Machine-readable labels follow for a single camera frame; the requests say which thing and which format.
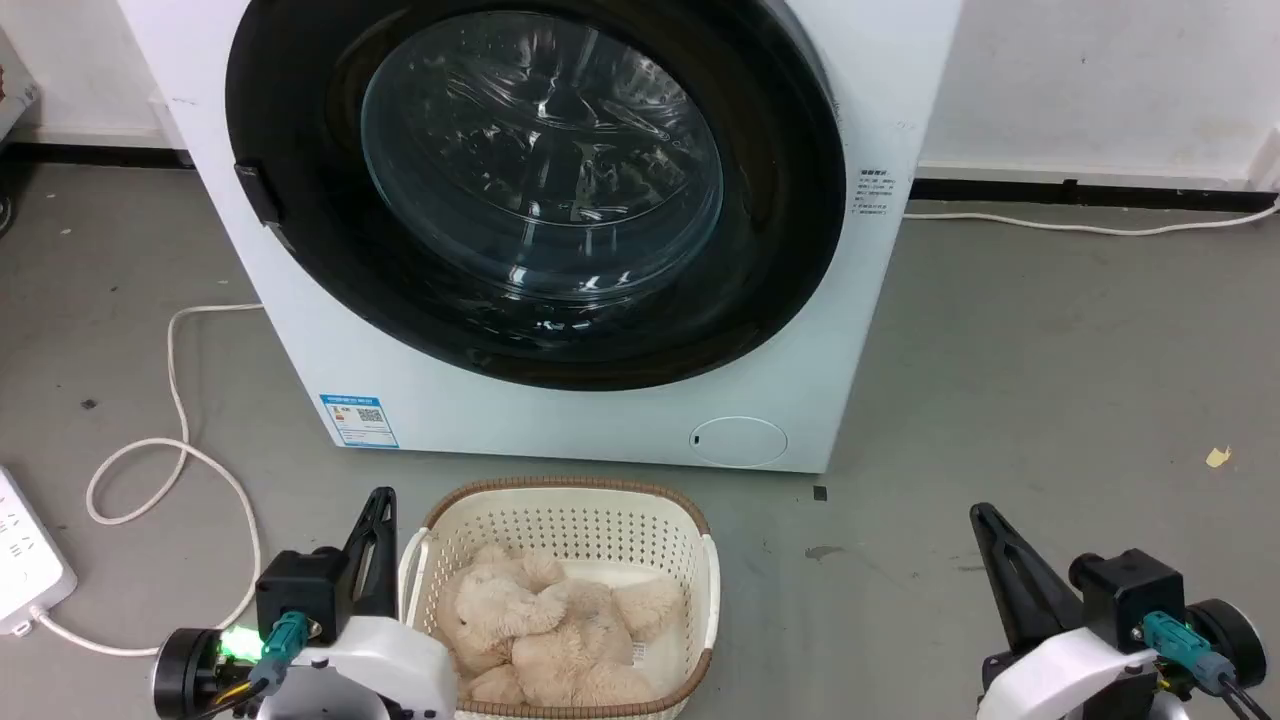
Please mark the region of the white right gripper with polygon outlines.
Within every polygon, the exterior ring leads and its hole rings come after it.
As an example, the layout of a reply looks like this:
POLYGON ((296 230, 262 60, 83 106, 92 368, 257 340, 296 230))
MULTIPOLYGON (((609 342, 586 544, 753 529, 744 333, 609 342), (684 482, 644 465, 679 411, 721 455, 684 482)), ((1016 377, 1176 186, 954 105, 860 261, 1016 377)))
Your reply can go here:
POLYGON ((1194 693, 1235 720, 1268 720, 1251 694, 1268 674, 1267 652, 1235 606, 1206 600, 1183 621, 1151 612, 1134 630, 1147 648, 1125 655, 1078 629, 1082 600, 996 506, 975 503, 969 518, 1009 648, 1046 641, 987 683, 978 720, 1193 720, 1194 693))

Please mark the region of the blue energy label sticker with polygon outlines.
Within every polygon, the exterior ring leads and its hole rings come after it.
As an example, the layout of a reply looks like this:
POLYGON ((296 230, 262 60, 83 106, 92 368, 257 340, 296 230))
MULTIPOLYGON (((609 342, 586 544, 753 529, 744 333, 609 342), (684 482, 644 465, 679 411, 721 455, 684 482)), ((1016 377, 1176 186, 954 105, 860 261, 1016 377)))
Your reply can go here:
POLYGON ((401 447, 379 398, 320 395, 319 400, 340 446, 351 448, 401 447))

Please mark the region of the cream perforated laundry basket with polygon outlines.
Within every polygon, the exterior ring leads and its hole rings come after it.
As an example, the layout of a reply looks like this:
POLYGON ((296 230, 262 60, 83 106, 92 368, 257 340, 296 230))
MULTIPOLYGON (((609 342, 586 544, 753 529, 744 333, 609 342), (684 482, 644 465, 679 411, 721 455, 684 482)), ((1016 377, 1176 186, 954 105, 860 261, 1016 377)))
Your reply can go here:
MULTIPOLYGON (((571 578, 613 587, 675 579, 684 603, 660 635, 634 646, 658 700, 604 707, 465 701, 457 720, 678 720, 705 678, 721 619, 721 562, 701 510, 677 491, 627 480, 548 477, 488 480, 448 495, 399 559, 402 621, 431 638, 444 583, 476 550, 545 551, 571 578)), ((444 643, 449 656, 451 651, 444 643)))

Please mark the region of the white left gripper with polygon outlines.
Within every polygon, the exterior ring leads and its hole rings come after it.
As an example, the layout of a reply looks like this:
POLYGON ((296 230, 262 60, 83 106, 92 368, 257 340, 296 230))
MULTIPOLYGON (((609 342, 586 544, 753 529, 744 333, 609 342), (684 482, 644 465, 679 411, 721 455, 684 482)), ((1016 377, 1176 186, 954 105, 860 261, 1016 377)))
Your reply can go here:
POLYGON ((310 644, 317 624, 301 614, 284 615, 265 641, 247 626, 179 629, 154 665, 159 720, 454 720, 448 651, 396 620, 396 507, 394 489, 376 488, 349 533, 357 618, 333 644, 310 644))

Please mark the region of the white power strip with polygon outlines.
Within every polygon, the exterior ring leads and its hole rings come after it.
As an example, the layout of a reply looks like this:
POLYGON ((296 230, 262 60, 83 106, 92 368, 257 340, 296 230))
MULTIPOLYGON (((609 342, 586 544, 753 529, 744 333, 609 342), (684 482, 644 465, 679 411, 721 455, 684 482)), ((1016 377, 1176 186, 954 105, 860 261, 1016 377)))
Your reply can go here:
POLYGON ((78 583, 8 469, 0 466, 0 635, 24 635, 78 583))

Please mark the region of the beige plush teddy bear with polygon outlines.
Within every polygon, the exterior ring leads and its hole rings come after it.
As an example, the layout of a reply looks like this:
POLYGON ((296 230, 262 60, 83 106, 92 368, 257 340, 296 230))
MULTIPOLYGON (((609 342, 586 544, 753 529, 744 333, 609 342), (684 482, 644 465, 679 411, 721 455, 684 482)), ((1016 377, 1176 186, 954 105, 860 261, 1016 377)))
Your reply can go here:
POLYGON ((434 619, 465 701, 604 707, 658 700, 634 646, 660 635, 684 603, 654 577, 613 587, 571 578, 545 551, 475 551, 442 587, 434 619))

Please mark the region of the round white filter cover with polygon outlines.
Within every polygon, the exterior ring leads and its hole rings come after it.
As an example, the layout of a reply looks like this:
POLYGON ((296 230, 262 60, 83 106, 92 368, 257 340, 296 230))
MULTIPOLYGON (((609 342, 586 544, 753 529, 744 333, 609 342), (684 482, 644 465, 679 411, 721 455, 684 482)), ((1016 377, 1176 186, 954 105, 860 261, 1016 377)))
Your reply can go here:
POLYGON ((691 451, 718 468, 763 468, 782 457, 788 437, 773 423, 754 416, 721 416, 696 427, 691 451))

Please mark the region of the white washing machine body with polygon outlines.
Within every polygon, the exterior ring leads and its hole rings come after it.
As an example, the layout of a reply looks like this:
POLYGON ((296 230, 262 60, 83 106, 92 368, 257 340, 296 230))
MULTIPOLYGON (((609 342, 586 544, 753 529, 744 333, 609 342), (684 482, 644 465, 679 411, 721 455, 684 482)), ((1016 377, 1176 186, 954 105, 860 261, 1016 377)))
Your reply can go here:
POLYGON ((118 0, 255 292, 333 441, 320 395, 376 397, 399 450, 713 466, 700 424, 754 416, 788 437, 768 471, 829 465, 965 0, 769 0, 832 92, 847 169, 844 224, 815 293, 776 336, 712 372, 644 389, 520 386, 452 366, 333 299, 256 218, 227 127, 230 45, 250 0, 118 0), (887 217, 858 217, 858 172, 896 177, 887 217))

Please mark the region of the small text warning sticker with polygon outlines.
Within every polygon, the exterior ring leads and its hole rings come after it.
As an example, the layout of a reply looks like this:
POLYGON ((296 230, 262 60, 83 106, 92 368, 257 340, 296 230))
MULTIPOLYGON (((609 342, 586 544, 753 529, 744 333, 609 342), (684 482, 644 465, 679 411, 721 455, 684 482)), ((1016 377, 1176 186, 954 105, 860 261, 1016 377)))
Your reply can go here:
POLYGON ((861 168, 852 191, 852 213, 858 217, 887 217, 897 193, 897 184, 891 170, 861 168))

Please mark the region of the black round washer door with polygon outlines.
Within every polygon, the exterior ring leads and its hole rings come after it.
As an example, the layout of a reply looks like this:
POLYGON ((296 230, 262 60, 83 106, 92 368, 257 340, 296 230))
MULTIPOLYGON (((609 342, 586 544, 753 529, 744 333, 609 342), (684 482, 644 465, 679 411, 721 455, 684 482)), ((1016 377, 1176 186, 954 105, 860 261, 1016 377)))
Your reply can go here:
POLYGON ((452 366, 668 386, 780 333, 838 245, 814 51, 769 0, 250 0, 237 161, 333 299, 452 366))

